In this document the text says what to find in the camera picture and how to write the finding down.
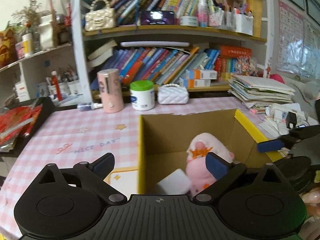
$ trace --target tablecloth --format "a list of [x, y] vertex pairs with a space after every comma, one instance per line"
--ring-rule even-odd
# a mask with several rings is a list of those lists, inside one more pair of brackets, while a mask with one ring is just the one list
[[252, 114], [233, 97], [191, 99], [186, 105], [157, 104], [154, 109], [144, 112], [135, 111], [128, 104], [114, 114], [107, 114], [102, 109], [53, 113], [24, 148], [0, 191], [0, 197], [6, 200], [6, 205], [0, 207], [0, 233], [8, 239], [21, 237], [13, 216], [14, 206], [46, 164], [70, 168], [80, 161], [92, 162], [112, 152], [115, 168], [137, 166], [140, 114], [190, 114], [234, 108], [241, 110], [255, 125], [262, 122], [258, 115]]

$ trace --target white quilted handbag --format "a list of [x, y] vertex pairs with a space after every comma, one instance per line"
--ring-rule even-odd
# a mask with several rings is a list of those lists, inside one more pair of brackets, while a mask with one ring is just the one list
[[185, 87], [177, 84], [167, 84], [158, 88], [159, 104], [186, 104], [188, 100], [189, 93]]
[[[94, 11], [93, 7], [98, 1], [106, 3], [105, 9]], [[90, 12], [85, 14], [85, 30], [87, 32], [111, 29], [116, 27], [115, 9], [110, 8], [108, 0], [94, 0], [92, 2]]]

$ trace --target pink plush toy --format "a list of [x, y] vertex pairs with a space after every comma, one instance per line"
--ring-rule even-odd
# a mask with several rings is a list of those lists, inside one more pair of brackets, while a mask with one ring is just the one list
[[187, 157], [186, 175], [191, 180], [190, 191], [192, 197], [217, 181], [205, 166], [205, 156], [208, 152], [214, 152], [229, 163], [235, 157], [210, 133], [202, 133], [194, 137], [187, 152], [189, 155]]

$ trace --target pink cylinder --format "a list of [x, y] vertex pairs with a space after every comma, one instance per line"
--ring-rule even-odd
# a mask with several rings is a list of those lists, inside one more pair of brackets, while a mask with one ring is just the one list
[[119, 70], [110, 68], [97, 73], [103, 110], [106, 113], [116, 113], [124, 108]]

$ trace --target screw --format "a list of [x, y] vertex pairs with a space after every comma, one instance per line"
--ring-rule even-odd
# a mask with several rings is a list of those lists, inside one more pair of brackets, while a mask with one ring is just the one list
[[112, 194], [109, 196], [109, 200], [112, 202], [120, 202], [124, 199], [124, 196], [121, 194]]
[[201, 202], [207, 202], [211, 200], [211, 196], [208, 194], [199, 194], [198, 196], [196, 196], [196, 199]]

